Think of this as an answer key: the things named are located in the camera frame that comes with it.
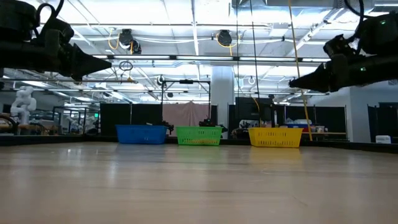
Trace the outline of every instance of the pink curtain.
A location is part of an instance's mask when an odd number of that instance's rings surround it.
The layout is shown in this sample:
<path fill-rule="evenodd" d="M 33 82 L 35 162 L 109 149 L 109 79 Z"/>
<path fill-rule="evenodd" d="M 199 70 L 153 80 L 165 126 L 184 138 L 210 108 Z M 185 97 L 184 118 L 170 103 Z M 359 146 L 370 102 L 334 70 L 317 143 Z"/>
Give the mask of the pink curtain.
<path fill-rule="evenodd" d="M 208 105 L 198 105 L 192 102 L 185 104 L 163 105 L 163 120 L 177 126 L 199 126 L 199 121 L 207 119 Z"/>

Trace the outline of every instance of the laundry basket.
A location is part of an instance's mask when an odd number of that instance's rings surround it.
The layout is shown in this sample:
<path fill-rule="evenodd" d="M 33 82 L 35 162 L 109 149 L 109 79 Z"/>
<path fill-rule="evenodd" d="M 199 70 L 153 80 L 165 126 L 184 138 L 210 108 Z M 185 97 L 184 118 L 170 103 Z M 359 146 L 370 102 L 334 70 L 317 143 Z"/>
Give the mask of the laundry basket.
<path fill-rule="evenodd" d="M 177 127 L 179 145 L 218 146 L 222 127 Z"/>
<path fill-rule="evenodd" d="M 116 125 L 121 144 L 163 144 L 167 127 L 151 125 Z"/>
<path fill-rule="evenodd" d="M 249 128 L 250 142 L 257 147 L 300 147 L 302 128 Z"/>

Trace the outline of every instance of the yellow basket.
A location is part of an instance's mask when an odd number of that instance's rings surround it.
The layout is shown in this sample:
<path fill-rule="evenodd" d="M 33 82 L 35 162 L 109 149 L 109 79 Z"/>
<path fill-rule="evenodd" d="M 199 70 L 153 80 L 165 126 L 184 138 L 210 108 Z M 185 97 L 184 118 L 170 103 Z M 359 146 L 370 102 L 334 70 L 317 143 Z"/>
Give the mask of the yellow basket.
<path fill-rule="evenodd" d="M 300 147 L 302 128 L 249 128 L 250 142 L 257 147 Z"/>

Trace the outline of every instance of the white pillar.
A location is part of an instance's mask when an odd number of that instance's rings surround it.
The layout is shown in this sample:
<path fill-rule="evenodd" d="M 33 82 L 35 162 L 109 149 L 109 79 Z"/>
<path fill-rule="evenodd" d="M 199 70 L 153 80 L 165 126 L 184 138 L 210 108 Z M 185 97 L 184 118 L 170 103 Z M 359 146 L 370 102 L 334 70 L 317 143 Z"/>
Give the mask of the white pillar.
<path fill-rule="evenodd" d="M 228 128 L 228 105 L 234 104 L 234 73 L 232 67 L 216 66 L 211 74 L 211 105 L 218 106 L 218 124 Z"/>

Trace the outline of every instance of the green basket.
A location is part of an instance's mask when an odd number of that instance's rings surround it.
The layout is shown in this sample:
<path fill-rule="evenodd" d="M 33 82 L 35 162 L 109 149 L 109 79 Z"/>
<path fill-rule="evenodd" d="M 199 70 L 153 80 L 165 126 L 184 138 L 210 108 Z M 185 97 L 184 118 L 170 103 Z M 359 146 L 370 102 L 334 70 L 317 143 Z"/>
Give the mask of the green basket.
<path fill-rule="evenodd" d="M 179 145 L 218 146 L 222 127 L 177 127 Z"/>

